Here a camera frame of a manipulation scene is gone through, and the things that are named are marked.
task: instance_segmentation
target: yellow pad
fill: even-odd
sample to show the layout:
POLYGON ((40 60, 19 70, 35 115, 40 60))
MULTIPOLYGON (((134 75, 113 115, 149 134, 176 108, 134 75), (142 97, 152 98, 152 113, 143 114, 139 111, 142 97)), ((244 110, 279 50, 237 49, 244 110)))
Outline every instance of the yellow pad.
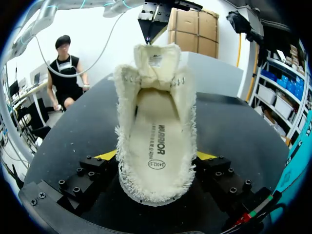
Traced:
POLYGON ((102 158, 102 159, 108 161, 108 160, 111 160, 112 157, 114 157, 116 153, 117 153, 117 150, 113 150, 113 151, 108 152, 108 153, 105 153, 105 154, 103 154, 103 155, 95 156, 95 158, 102 158))
MULTIPOLYGON (((115 156, 117 150, 113 150, 111 152, 108 152, 108 153, 105 153, 105 154, 102 154, 102 155, 98 155, 98 156, 95 156, 95 158, 102 158, 104 160, 110 160, 112 159, 112 157, 115 156)), ((207 159, 210 159, 210 158, 215 158, 216 156, 214 155, 209 155, 209 154, 205 154, 205 153, 202 153, 202 152, 197 152, 197 157, 199 157, 200 160, 207 160, 207 159)))
POLYGON ((199 157, 200 160, 207 160, 207 159, 210 159, 210 158, 215 158, 216 156, 205 154, 205 153, 202 153, 200 151, 197 151, 197 157, 199 157))

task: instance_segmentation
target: metal shelf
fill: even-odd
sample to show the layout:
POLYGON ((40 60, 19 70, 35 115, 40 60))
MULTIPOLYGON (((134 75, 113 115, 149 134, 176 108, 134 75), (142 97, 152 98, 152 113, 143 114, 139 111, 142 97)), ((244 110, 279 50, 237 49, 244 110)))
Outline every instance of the metal shelf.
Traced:
POLYGON ((302 75, 301 73, 297 72, 295 69, 291 68, 290 66, 284 64, 283 62, 280 62, 276 59, 273 58, 267 58, 268 59, 268 63, 271 66, 274 66, 280 70, 282 70, 283 72, 291 75, 291 76, 299 76, 300 78, 302 78, 304 81, 306 80, 305 76, 302 75))
POLYGON ((275 113, 277 113, 278 116, 287 124, 288 127, 292 127, 292 124, 288 121, 288 119, 285 119, 276 109, 273 105, 268 104, 266 101, 264 101, 262 98, 258 96, 258 94, 255 94, 255 97, 262 101, 264 104, 266 104, 271 110, 273 110, 275 113))
POLYGON ((270 78, 265 77, 264 75, 260 75, 260 78, 266 80, 268 83, 271 83, 272 85, 276 86, 278 89, 280 89, 282 92, 284 92, 285 94, 287 94, 288 96, 290 96, 293 100, 295 100, 299 105, 301 105, 301 101, 295 96, 293 95, 289 90, 283 88, 282 86, 280 86, 278 83, 276 83, 274 80, 271 80, 270 78))

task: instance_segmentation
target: black tank top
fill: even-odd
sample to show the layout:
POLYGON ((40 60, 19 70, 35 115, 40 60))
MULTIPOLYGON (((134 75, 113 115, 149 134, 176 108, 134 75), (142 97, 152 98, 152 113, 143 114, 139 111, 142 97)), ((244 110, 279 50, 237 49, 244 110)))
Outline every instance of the black tank top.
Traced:
MULTIPOLYGON (((70 61, 70 57, 72 59, 72 65, 77 68, 78 62, 79 62, 79 58, 75 57, 75 56, 69 56, 68 59, 64 60, 64 61, 60 61, 58 59, 54 60, 50 66, 57 72, 59 72, 58 70, 58 66, 57 66, 57 60, 58 60, 58 64, 62 64, 65 62, 69 62, 70 61)), ((70 68, 70 69, 66 69, 63 70, 61 73, 65 74, 65 75, 73 75, 76 74, 76 69, 75 68, 70 68)), ((61 94, 71 94, 77 91, 77 89, 79 89, 79 86, 77 84, 77 77, 73 77, 73 78, 65 78, 65 77, 60 77, 56 74, 54 74, 53 72, 50 71, 50 68, 48 68, 51 77, 52 77, 52 83, 53 85, 56 87, 57 92, 61 93, 61 94)))

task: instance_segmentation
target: shelving unit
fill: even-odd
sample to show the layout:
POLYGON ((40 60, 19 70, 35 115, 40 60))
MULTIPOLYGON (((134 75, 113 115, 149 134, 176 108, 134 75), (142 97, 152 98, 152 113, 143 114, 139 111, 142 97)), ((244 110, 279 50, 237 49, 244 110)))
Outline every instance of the shelving unit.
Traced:
POLYGON ((263 100, 262 98, 260 98, 257 94, 255 95, 255 97, 259 100, 261 100, 264 104, 266 104, 271 110, 273 110, 275 113, 277 113, 277 115, 288 125, 288 127, 292 127, 292 124, 285 119, 276 109, 273 105, 268 104, 265 100, 263 100))
POLYGON ((268 108, 270 108, 273 112, 275 112, 280 119, 286 124, 285 126, 289 127, 289 130, 284 129, 286 132, 286 137, 287 138, 292 138, 294 136, 294 133, 297 132, 295 136, 300 134, 300 129, 298 128, 299 122, 301 120, 302 115, 307 115, 308 109, 306 108, 306 100, 307 100, 307 95, 308 95, 308 90, 311 90, 312 92, 312 87, 309 85, 309 77, 306 72, 305 76, 299 73, 298 71, 294 70, 293 68, 289 67, 288 65, 275 60, 273 58, 267 58, 267 63, 263 65, 263 67, 258 69, 256 80, 255 80, 255 85, 253 88, 253 92, 251 95, 251 98, 249 100, 249 105, 251 106, 253 103, 256 103, 256 106, 262 102, 264 105, 266 105, 268 108), (271 80, 270 78, 264 76, 261 74, 262 70, 269 70, 269 67, 273 66, 277 68, 278 70, 282 71, 285 75, 288 77, 296 78, 299 77, 303 79, 304 81, 304 90, 303 90, 303 95, 302 99, 299 100, 294 94, 292 94, 289 90, 283 88, 281 85, 277 84, 275 81, 271 80), (266 86, 268 83, 273 85, 277 90, 281 91, 284 93, 286 96, 289 97, 290 100, 292 100, 294 103, 298 105, 298 111, 297 114, 295 115, 294 119, 292 122, 290 122, 288 119, 284 118, 273 105, 268 104, 266 101, 264 101, 259 95, 257 94, 258 86, 259 86, 259 81, 263 81, 263 85, 266 86))
POLYGON ((293 95, 290 91, 288 91, 287 89, 283 88, 282 86, 280 86, 278 83, 276 83, 275 81, 271 80, 270 78, 265 77, 264 75, 260 75, 260 77, 262 79, 264 79, 265 81, 267 81, 268 83, 271 83, 272 85, 275 85, 280 91, 282 91, 283 93, 287 94, 288 96, 290 96, 293 100, 295 100, 299 105, 301 104, 301 101, 295 96, 293 95))

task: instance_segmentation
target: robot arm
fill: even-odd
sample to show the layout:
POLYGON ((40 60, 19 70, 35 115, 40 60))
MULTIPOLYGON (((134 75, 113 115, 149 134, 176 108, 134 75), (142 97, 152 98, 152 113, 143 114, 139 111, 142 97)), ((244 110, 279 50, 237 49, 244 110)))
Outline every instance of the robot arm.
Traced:
POLYGON ((190 8, 198 11, 202 9, 202 6, 186 0, 37 0, 30 6, 24 20, 21 20, 20 24, 17 25, 13 31, 13 36, 16 37, 27 21, 40 9, 36 21, 26 29, 15 43, 8 45, 9 49, 5 51, 2 62, 5 64, 7 61, 20 56, 30 40, 53 23, 57 10, 104 7, 103 16, 111 18, 142 4, 144 4, 145 8, 149 8, 148 12, 143 8, 138 19, 147 43, 150 43, 157 33, 168 24, 172 7, 186 11, 190 8))
POLYGON ((133 7, 142 5, 143 3, 144 0, 38 0, 30 6, 24 19, 15 27, 13 36, 17 36, 27 21, 40 9, 38 18, 26 29, 15 43, 8 46, 9 49, 5 51, 3 63, 20 56, 25 51, 34 35, 53 23, 57 10, 104 7, 103 16, 111 18, 133 7))

